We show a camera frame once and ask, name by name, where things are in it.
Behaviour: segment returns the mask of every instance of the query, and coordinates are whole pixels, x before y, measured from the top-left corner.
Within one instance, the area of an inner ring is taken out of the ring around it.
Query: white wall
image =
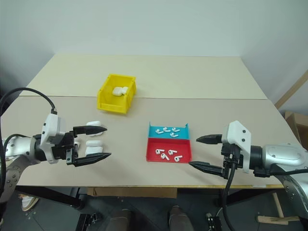
[[[306,0],[0,0],[0,86],[57,52],[242,56],[277,101],[308,56]]]

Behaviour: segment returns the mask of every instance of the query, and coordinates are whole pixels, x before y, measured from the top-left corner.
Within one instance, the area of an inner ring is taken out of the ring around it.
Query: black cable
[[[228,225],[228,227],[229,227],[229,229],[231,231],[235,231],[235,229],[231,225],[229,217],[228,217],[228,214],[227,214],[227,196],[228,196],[228,193],[229,193],[230,186],[232,184],[232,180],[233,180],[233,177],[234,177],[235,169],[236,169],[236,164],[232,163],[229,179],[228,179],[227,185],[225,187],[225,190],[223,191],[223,196],[222,196],[222,212],[223,212],[223,216],[224,216],[225,221],[226,221],[226,223],[227,223],[227,225]]]
[[[269,174],[271,176],[283,176],[283,175],[294,175],[294,174],[300,174],[300,173],[308,173],[308,169],[297,169],[297,170],[288,171],[288,172],[270,172]]]
[[[15,88],[15,89],[7,92],[6,94],[4,94],[3,97],[0,99],[0,115],[2,114],[2,108],[4,106],[4,103],[8,99],[8,97],[10,95],[12,95],[13,93],[18,92],[18,91],[22,91],[22,90],[31,91],[31,92],[34,92],[34,93],[42,96],[51,105],[51,113],[57,114],[55,105],[43,93],[39,92],[38,90],[32,89],[32,88]],[[1,122],[0,122],[0,161],[1,161],[1,176],[0,176],[0,198],[1,198],[2,193],[4,191],[5,177],[6,177],[5,149],[4,149],[3,144],[2,144]]]

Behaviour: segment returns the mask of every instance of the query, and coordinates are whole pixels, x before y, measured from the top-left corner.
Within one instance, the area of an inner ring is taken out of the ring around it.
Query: yellow plastic bin
[[[136,77],[110,74],[97,94],[97,109],[126,114],[136,93]],[[128,87],[125,95],[114,96],[115,87]]]

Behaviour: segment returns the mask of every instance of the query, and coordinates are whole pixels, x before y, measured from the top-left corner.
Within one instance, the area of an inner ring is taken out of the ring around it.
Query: white object in gripper
[[[162,133],[164,133],[164,131],[160,131],[159,129],[156,129],[155,132],[156,132],[157,134],[162,134]]]
[[[161,157],[162,159],[167,159],[167,161],[170,160],[169,157],[168,157],[166,154],[164,154],[164,153],[162,153],[160,157]]]
[[[102,146],[103,142],[102,141],[87,141],[86,146],[87,147],[99,147]]]
[[[164,152],[165,150],[164,149],[156,149],[155,152],[156,154],[160,154],[161,152]]]
[[[102,126],[102,123],[100,121],[90,121],[86,124],[87,126],[99,126],[101,127]],[[96,133],[96,134],[91,134],[89,136],[93,137],[93,136],[100,136],[102,135],[103,132],[99,132],[99,133]]]
[[[86,148],[86,155],[93,154],[93,153],[102,153],[103,147],[87,147]]]
[[[171,130],[168,130],[167,127],[164,127],[164,128],[163,128],[163,131],[164,131],[164,132],[171,132]]]
[[[122,94],[125,95],[128,90],[128,87],[122,87]]]
[[[77,144],[77,148],[79,149],[79,147],[80,147],[80,142],[74,141],[74,145],[75,145],[75,144]]]
[[[177,137],[177,136],[179,136],[179,135],[174,135],[174,133],[172,132],[172,133],[170,133],[170,136],[171,136],[171,137]]]
[[[121,96],[123,92],[123,88],[122,87],[115,87],[112,91],[112,94],[114,96]]]
[[[180,161],[180,158],[182,158],[182,157],[183,157],[182,155],[175,156],[174,161],[178,162],[178,161]]]
[[[180,129],[172,128],[172,131],[173,131],[173,132],[178,132],[178,131],[180,131]]]
[[[169,155],[173,155],[174,153],[177,153],[177,152],[178,152],[178,151],[176,151],[176,150],[171,150],[171,149],[168,151]]]

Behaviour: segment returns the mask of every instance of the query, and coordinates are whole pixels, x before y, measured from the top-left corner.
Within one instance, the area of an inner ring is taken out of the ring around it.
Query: beige tabletop
[[[56,54],[28,87],[96,97],[110,73],[135,76],[135,98],[266,99],[240,57]]]
[[[42,162],[28,167],[19,185],[37,186],[176,186],[218,187],[221,177],[202,173],[188,164],[147,162],[145,158],[149,122],[154,126],[182,127],[189,123],[193,161],[221,166],[221,145],[195,142],[199,136],[219,134],[224,126],[239,120],[252,133],[253,145],[298,143],[290,128],[269,100],[143,99],[135,98],[127,115],[96,109],[95,97],[51,97],[58,115],[66,119],[66,129],[100,120],[108,128],[96,137],[104,143],[107,159],[83,167],[67,166],[65,161]],[[1,117],[3,137],[12,133],[32,136],[41,132],[50,106],[41,97],[19,97]],[[84,142],[79,155],[84,155]],[[274,178],[256,178],[236,171],[233,185],[266,187],[280,185]]]

